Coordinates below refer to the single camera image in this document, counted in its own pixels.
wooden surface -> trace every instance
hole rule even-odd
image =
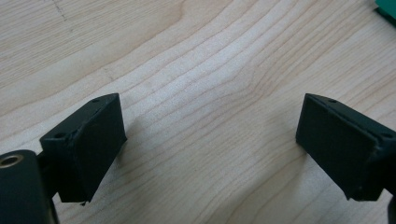
[[[306,92],[396,129],[374,0],[0,2],[0,152],[119,92],[128,142],[62,223],[387,223],[295,143]]]

wooden table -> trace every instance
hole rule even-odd
[[[306,92],[396,129],[396,29],[367,1],[0,2],[0,152],[119,92],[128,142],[62,223],[387,223],[295,143]]]

